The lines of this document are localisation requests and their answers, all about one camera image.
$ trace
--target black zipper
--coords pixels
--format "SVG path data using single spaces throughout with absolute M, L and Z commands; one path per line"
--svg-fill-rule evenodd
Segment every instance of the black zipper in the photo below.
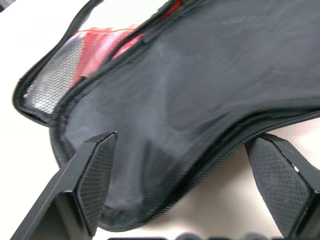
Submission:
M 233 145 L 231 148 L 229 148 L 229 150 L 223 155 L 223 157 L 220 157 L 217 161 L 215 161 L 214 163 L 210 163 L 207 162 L 206 164 L 208 165 L 203 166 L 202 168 L 204 170 L 200 171 L 199 176 L 197 176 L 196 178 L 190 180 L 189 182 L 186 183 L 180 183 L 178 184 L 178 186 L 175 187 L 174 190 L 172 190 L 173 194 L 171 194 L 169 196 L 169 199 L 167 201 L 165 201 L 165 203 L 158 208 L 158 210 L 156 210 L 154 212 L 154 214 L 141 221 L 140 223 L 137 223 L 131 227 L 127 227 L 127 228 L 123 228 L 123 229 L 117 229 L 117 232 L 124 232 L 124 231 L 129 231 L 135 228 L 139 228 L 147 223 L 149 223 L 150 221 L 160 217 L 161 215 L 163 215 L 166 211 L 168 211 L 169 209 L 171 209 L 181 198 L 183 198 L 186 194 L 188 194 L 195 186 L 197 186 L 205 177 L 207 177 L 216 167 L 218 167 L 224 160 L 226 160 L 229 156 L 231 156 L 236 150 L 238 150 L 243 144 L 248 143 L 249 141 L 251 141 L 252 139 L 257 138 L 258 136 L 260 136 L 263 133 L 278 129 L 278 128 L 282 128 L 285 126 L 289 126 L 289 125 L 293 125 L 293 124 L 297 124 L 300 122 L 304 122 L 307 120 L 311 120 L 314 118 L 318 118 L 320 116 L 320 110 L 312 112 L 312 113 L 307 113 L 305 115 L 302 116 L 298 116 L 295 118 L 292 118 L 290 120 L 285 120 L 283 122 L 277 123 L 277 124 L 273 124 L 270 125 L 268 127 L 259 129 L 257 131 L 255 131 L 254 133 L 246 136 L 245 138 L 243 138 L 242 140 L 240 140 L 238 143 L 236 143 L 235 145 Z M 207 160 L 212 160 L 212 156 L 211 155 L 207 155 L 205 159 L 202 159 L 202 161 L 206 161 Z M 195 173 L 199 173 L 199 171 L 197 169 L 193 169 L 192 172 Z
M 78 102 L 78 100 L 81 99 L 81 97 L 79 97 L 79 94 L 83 94 L 82 89 L 94 88 L 94 86 L 98 83 L 92 82 L 93 80 L 99 78 L 100 75 L 105 74 L 105 72 L 111 72 L 116 67 L 119 67 L 122 64 L 127 63 L 128 56 L 131 55 L 131 52 L 135 52 L 136 49 L 139 49 L 142 44 L 142 40 L 138 41 L 134 46 L 132 46 L 122 55 L 110 60 L 107 64 L 105 64 L 105 66 L 103 66 L 103 69 L 100 69 L 101 71 L 97 72 L 96 75 L 92 76 L 91 78 L 80 79 L 77 85 L 71 88 L 59 101 L 52 113 L 49 122 L 50 145 L 53 152 L 53 156 L 59 168 L 61 168 L 62 165 L 66 164 L 75 153 L 74 148 L 66 139 L 64 139 L 63 141 L 64 144 L 61 143 L 63 136 L 60 133 L 62 124 L 61 115 L 65 115 L 65 111 L 73 108 L 72 106 L 70 106 L 71 100 L 73 101 L 73 105 L 75 105 Z

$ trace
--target zipper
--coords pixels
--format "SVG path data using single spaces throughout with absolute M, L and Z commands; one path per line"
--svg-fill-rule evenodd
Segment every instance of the zipper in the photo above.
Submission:
M 215 161 L 213 164 L 210 163 L 208 167 L 203 167 L 205 168 L 204 171 L 202 171 L 200 173 L 200 175 L 196 178 L 190 181 L 190 183 L 185 184 L 184 186 L 178 186 L 175 188 L 177 190 L 180 189 L 180 192 L 175 195 L 171 195 L 169 196 L 169 198 L 171 198 L 171 200 L 168 200 L 166 204 L 163 204 L 162 207 L 160 207 L 157 211 L 155 211 L 155 213 L 147 218 L 146 220 L 141 221 L 140 223 L 137 223 L 131 227 L 127 227 L 124 229 L 117 229 L 117 232 L 122 232 L 122 231 L 129 231 L 135 228 L 139 228 L 149 222 L 151 222 L 152 220 L 162 216 L 166 211 L 168 211 L 169 209 L 171 209 L 181 198 L 183 198 L 186 194 L 188 194 L 195 186 L 197 186 L 205 177 L 207 177 L 216 167 L 218 167 L 224 160 L 226 160 L 231 154 L 233 154 L 236 150 L 238 150 L 243 144 L 248 143 L 250 140 L 257 138 L 258 136 L 260 136 L 263 133 L 281 128 L 281 127 L 285 127 L 288 125 L 292 125 L 292 124 L 297 124 L 303 121 L 307 121 L 307 120 L 311 120 L 314 118 L 317 118 L 320 116 L 320 111 L 315 111 L 312 113 L 307 113 L 305 115 L 302 116 L 298 116 L 295 117 L 293 119 L 290 120 L 285 120 L 281 123 L 277 123 L 265 128 L 262 128 L 260 130 L 255 131 L 254 133 L 244 137 L 241 141 L 239 141 L 238 143 L 236 143 L 235 145 L 233 145 L 231 148 L 229 148 L 229 150 L 223 155 L 223 157 L 220 157 L 218 159 L 218 161 Z
M 79 79 L 79 81 L 77 82 L 77 84 L 81 84 L 85 79 L 86 79 L 85 77 L 81 77 Z M 72 90 L 72 88 L 66 94 L 63 95 L 62 99 L 64 99 L 71 92 L 71 90 Z M 54 160 L 55 160 L 56 164 L 58 165 L 58 167 L 60 169 L 63 166 L 63 164 L 62 164 L 63 160 L 62 159 L 65 159 L 65 157 L 63 157 L 61 155 L 62 151 L 59 151 L 54 147 L 56 141 L 54 141 L 53 131 L 52 131 L 51 127 L 49 127 L 49 139 L 50 139 L 50 146 L 51 146 L 51 150 L 52 150 L 52 153 L 53 153 Z

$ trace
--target zipper seam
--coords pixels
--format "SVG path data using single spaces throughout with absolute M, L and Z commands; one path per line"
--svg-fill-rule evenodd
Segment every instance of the zipper seam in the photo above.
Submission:
M 24 94 L 27 92 L 28 88 L 33 83 L 36 76 L 43 69 L 43 67 L 49 62 L 49 60 L 56 54 L 56 52 L 68 41 L 70 37 L 72 37 L 77 30 L 83 24 L 84 19 L 90 15 L 91 11 L 99 5 L 103 0 L 90 0 L 87 2 L 81 10 L 75 15 L 73 20 L 71 21 L 69 27 L 65 31 L 64 35 L 60 39 L 60 41 L 50 50 L 47 54 L 45 54 L 40 60 L 38 60 L 18 81 L 16 84 L 13 96 L 12 96 L 12 104 L 14 108 L 26 118 L 41 124 L 43 126 L 48 127 L 50 116 L 35 108 L 25 107 L 24 106 Z
M 131 227 L 118 228 L 116 231 L 117 232 L 129 231 L 129 230 L 141 227 L 141 226 L 147 224 L 148 222 L 160 217 L 167 210 L 169 210 L 173 205 L 175 205 L 182 197 L 184 197 L 187 193 L 189 193 L 191 189 L 193 189 L 196 185 L 198 185 L 205 177 L 208 176 L 208 174 L 210 174 L 216 167 L 218 167 L 232 153 L 234 153 L 235 150 L 237 150 L 240 146 L 247 143 L 248 141 L 258 137 L 259 135 L 261 135 L 263 133 L 269 132 L 271 130 L 278 129 L 278 128 L 285 127 L 285 126 L 292 125 L 292 124 L 296 124 L 296 123 L 303 122 L 306 120 L 311 120 L 311 119 L 317 118 L 319 116 L 320 116 L 320 111 L 307 113 L 302 116 L 292 118 L 290 120 L 284 120 L 283 122 L 273 124 L 268 127 L 264 127 L 263 129 L 257 130 L 254 133 L 250 134 L 249 136 L 242 138 L 238 143 L 236 143 L 232 147 L 230 147 L 229 150 L 222 157 L 220 157 L 217 161 L 215 161 L 214 163 L 210 163 L 210 165 L 208 167 L 203 167 L 204 170 L 200 171 L 200 176 L 196 177 L 195 180 L 191 180 L 190 184 L 187 184 L 186 186 L 184 186 L 185 189 L 183 189 L 181 193 L 179 193 L 177 196 L 172 197 L 172 195 L 169 195 L 167 197 L 167 198 L 173 198 L 174 200 L 167 200 L 169 203 L 165 203 L 162 206 L 160 206 L 158 208 L 158 210 L 156 210 L 154 212 L 154 214 L 152 216 L 150 216 L 149 218 L 142 220 L 141 222 L 139 222 Z M 103 223 L 99 223 L 99 226 L 101 228 L 104 228 Z M 107 231 L 112 231 L 111 228 L 104 228 L 104 229 Z
M 132 51 L 134 47 L 137 46 L 137 44 L 141 44 L 141 41 L 137 42 L 128 51 Z M 125 64 L 127 62 L 125 61 L 125 63 L 122 63 L 121 60 L 123 57 L 125 57 L 123 55 L 120 55 L 116 59 L 113 59 L 107 63 L 106 67 L 107 67 L 107 70 L 109 71 L 108 73 L 112 73 L 113 70 L 116 70 L 119 67 L 117 64 L 122 66 L 122 64 Z M 83 93 L 82 88 L 86 89 L 92 86 L 93 83 L 94 82 L 85 82 L 85 79 L 83 79 L 83 81 L 81 82 L 78 82 L 78 84 L 75 87 L 71 88 L 63 96 L 61 101 L 55 107 L 55 110 L 51 116 L 51 119 L 49 122 L 49 138 L 50 138 L 52 152 L 59 168 L 61 168 L 62 165 L 66 164 L 69 161 L 69 159 L 73 155 L 71 152 L 75 152 L 74 148 L 71 146 L 69 141 L 65 139 L 61 134 L 61 132 L 65 130 L 65 125 L 66 125 L 65 121 L 67 121 L 68 119 L 68 116 L 66 116 L 68 114 L 67 112 L 70 112 L 73 109 L 74 105 L 76 105 L 78 101 L 82 98 L 81 96 L 81 94 Z

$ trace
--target diamond pattern texture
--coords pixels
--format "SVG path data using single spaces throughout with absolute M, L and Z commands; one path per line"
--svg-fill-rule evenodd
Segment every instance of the diamond pattern texture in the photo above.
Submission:
M 97 231 L 107 197 L 116 139 L 116 134 L 112 134 L 98 144 L 77 187 L 77 198 L 91 237 Z
M 271 142 L 256 139 L 248 157 L 257 188 L 280 232 L 287 237 L 309 199 L 309 188 Z
M 67 41 L 37 75 L 27 90 L 25 106 L 52 114 L 67 93 L 84 46 L 84 35 Z

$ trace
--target black edge trim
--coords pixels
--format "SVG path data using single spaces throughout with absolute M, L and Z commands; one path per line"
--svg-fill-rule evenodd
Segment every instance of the black edge trim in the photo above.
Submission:
M 103 0 L 90 0 L 72 20 L 65 34 L 55 47 L 48 52 L 42 59 L 40 59 L 32 68 L 30 68 L 17 83 L 13 96 L 12 104 L 14 108 L 26 118 L 41 124 L 49 126 L 50 115 L 35 108 L 28 108 L 24 106 L 24 94 L 32 84 L 35 77 L 47 64 L 47 62 L 54 56 L 54 54 L 65 44 L 65 42 L 72 37 L 83 24 L 83 20 L 91 13 L 91 11 Z
M 228 158 L 232 153 L 234 153 L 241 145 L 249 142 L 250 140 L 260 136 L 261 134 L 264 134 L 268 131 L 282 128 L 294 123 L 303 122 L 306 120 L 311 120 L 318 118 L 320 116 L 320 110 L 315 111 L 312 113 L 307 113 L 302 116 L 296 117 L 295 119 L 291 120 L 285 120 L 279 124 L 275 124 L 270 127 L 266 127 L 263 129 L 260 129 L 258 131 L 253 132 L 250 134 L 250 136 L 247 136 L 245 138 L 242 138 L 239 142 L 236 144 L 232 143 L 229 144 L 230 147 L 228 148 L 228 151 L 225 151 L 222 154 L 219 154 L 217 156 L 216 149 L 220 149 L 225 143 L 220 144 L 217 148 L 214 148 L 214 143 L 208 147 L 208 149 L 203 153 L 202 157 L 198 162 L 194 164 L 192 167 L 192 170 L 187 172 L 186 175 L 181 179 L 180 183 L 177 184 L 174 189 L 171 191 L 170 194 L 168 194 L 168 197 L 163 201 L 163 204 L 159 206 L 159 208 L 154 211 L 152 216 L 145 218 L 142 220 L 139 224 L 136 224 L 134 226 L 124 226 L 124 227 L 118 227 L 117 229 L 113 229 L 105 225 L 104 223 L 100 222 L 99 227 L 110 232 L 124 232 L 129 231 L 134 228 L 138 228 L 140 226 L 145 225 L 146 223 L 154 220 L 155 218 L 161 216 L 163 213 L 165 213 L 168 209 L 170 209 L 174 204 L 177 203 L 179 199 L 181 199 L 183 196 L 185 196 L 189 191 L 198 185 L 206 176 L 209 175 L 209 173 L 212 172 L 217 166 L 219 166 L 226 158 Z
M 299 176 L 316 192 L 320 193 L 320 171 L 287 140 L 265 133 L 261 138 L 272 143 L 298 169 Z

